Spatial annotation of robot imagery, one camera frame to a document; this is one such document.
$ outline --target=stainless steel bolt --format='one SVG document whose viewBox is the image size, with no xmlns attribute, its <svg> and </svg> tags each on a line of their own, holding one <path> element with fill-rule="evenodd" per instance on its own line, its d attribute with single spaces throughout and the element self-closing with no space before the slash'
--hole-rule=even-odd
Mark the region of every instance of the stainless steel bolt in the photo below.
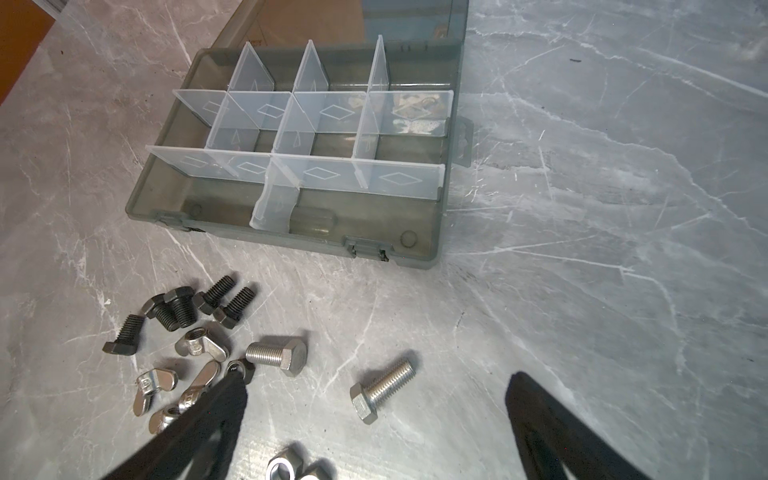
<svg viewBox="0 0 768 480">
<path fill-rule="evenodd" d="M 306 344 L 293 339 L 285 346 L 273 346 L 254 342 L 245 351 L 251 363 L 279 367 L 287 376 L 297 376 L 306 364 Z"/>
<path fill-rule="evenodd" d="M 381 406 L 384 400 L 412 379 L 415 374 L 411 363 L 408 360 L 403 360 L 371 386 L 366 388 L 359 383 L 355 384 L 349 389 L 349 397 L 352 399 L 358 417 L 366 425 L 374 423 L 379 417 L 376 412 L 377 408 Z"/>
</svg>

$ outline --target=black bolt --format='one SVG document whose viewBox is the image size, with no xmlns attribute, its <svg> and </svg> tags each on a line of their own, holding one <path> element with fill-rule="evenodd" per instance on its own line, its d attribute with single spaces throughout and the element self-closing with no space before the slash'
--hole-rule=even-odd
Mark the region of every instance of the black bolt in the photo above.
<svg viewBox="0 0 768 480">
<path fill-rule="evenodd" d="M 243 310 L 256 298 L 256 294 L 248 287 L 243 288 L 227 306 L 218 306 L 214 310 L 214 320 L 232 330 L 240 321 Z"/>
<path fill-rule="evenodd" d="M 192 304 L 197 309 L 206 315 L 210 315 L 214 312 L 221 298 L 235 287 L 235 281 L 232 277 L 225 275 L 221 277 L 221 280 L 216 282 L 207 292 L 197 292 L 192 297 Z"/>
<path fill-rule="evenodd" d="M 247 307 L 249 303 L 253 302 L 254 298 L 256 298 L 256 294 L 253 292 L 253 290 L 246 286 L 240 292 L 238 292 L 237 295 L 235 295 L 229 305 L 222 307 L 222 310 L 227 314 L 227 316 L 239 320 L 240 316 L 243 315 L 243 310 L 245 310 L 245 307 Z"/>
<path fill-rule="evenodd" d="M 157 318 L 157 321 L 169 332 L 179 328 L 179 321 L 176 320 L 174 310 L 165 303 L 165 294 L 155 295 L 141 307 L 141 312 L 147 318 Z"/>
<path fill-rule="evenodd" d="M 144 325 L 144 316 L 129 315 L 114 342 L 106 342 L 101 350 L 113 355 L 133 355 L 139 347 L 139 332 Z"/>
<path fill-rule="evenodd" d="M 174 288 L 164 296 L 165 303 L 174 311 L 181 328 L 187 328 L 197 321 L 197 313 L 192 305 L 194 289 L 191 286 Z"/>
</svg>

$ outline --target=orange wall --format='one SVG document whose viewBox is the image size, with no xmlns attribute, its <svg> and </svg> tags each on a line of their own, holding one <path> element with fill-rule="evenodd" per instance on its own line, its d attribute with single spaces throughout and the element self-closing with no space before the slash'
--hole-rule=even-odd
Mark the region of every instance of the orange wall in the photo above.
<svg viewBox="0 0 768 480">
<path fill-rule="evenodd" d="M 32 0 L 0 0 L 0 104 L 53 22 Z"/>
</svg>

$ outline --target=black hex bolt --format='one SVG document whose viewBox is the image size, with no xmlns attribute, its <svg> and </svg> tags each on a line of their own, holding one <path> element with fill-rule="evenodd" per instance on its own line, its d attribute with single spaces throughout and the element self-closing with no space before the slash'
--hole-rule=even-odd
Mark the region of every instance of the black hex bolt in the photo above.
<svg viewBox="0 0 768 480">
<path fill-rule="evenodd" d="M 256 294 L 248 288 L 244 287 L 240 292 L 235 295 L 229 305 L 219 306 L 214 310 L 214 319 L 221 323 L 221 325 L 232 330 L 237 322 L 240 321 L 240 317 L 243 315 L 243 310 L 249 303 L 253 302 L 256 298 Z"/>
<path fill-rule="evenodd" d="M 174 315 L 174 310 L 165 303 L 165 293 L 160 293 L 147 300 L 141 307 L 141 312 L 147 318 L 157 318 L 157 321 L 169 332 L 173 332 L 180 326 Z"/>
<path fill-rule="evenodd" d="M 197 313 L 192 305 L 194 289 L 191 286 L 174 288 L 164 296 L 165 303 L 174 311 L 181 328 L 187 328 L 197 321 Z"/>
<path fill-rule="evenodd" d="M 227 295 L 227 292 L 232 290 L 235 287 L 235 281 L 232 280 L 232 277 L 229 275 L 225 275 L 221 277 L 221 280 L 216 282 L 215 285 L 213 285 L 207 292 L 197 292 L 192 297 L 192 304 L 197 307 L 197 309 L 206 315 L 210 315 L 214 312 L 217 306 L 219 306 L 219 302 L 221 301 L 222 297 L 224 295 Z"/>
</svg>

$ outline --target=marble countertop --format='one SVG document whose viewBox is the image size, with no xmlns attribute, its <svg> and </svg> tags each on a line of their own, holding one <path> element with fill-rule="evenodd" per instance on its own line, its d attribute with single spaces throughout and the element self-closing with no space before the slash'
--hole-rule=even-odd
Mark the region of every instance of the marble countertop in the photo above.
<svg viewBox="0 0 768 480">
<path fill-rule="evenodd" d="M 765 478 L 768 28 L 764 2 L 470 5 L 442 260 L 428 271 L 163 230 L 124 205 L 190 59 L 236 0 L 72 0 L 0 107 L 0 463 L 97 478 L 150 439 L 136 376 L 179 359 L 149 295 L 258 282 L 233 356 L 259 369 L 231 478 L 298 442 L 336 478 L 524 478 L 503 403 L 524 370 L 652 478 Z M 416 378 L 363 425 L 349 387 Z M 155 399 L 158 408 L 181 390 Z"/>
</svg>

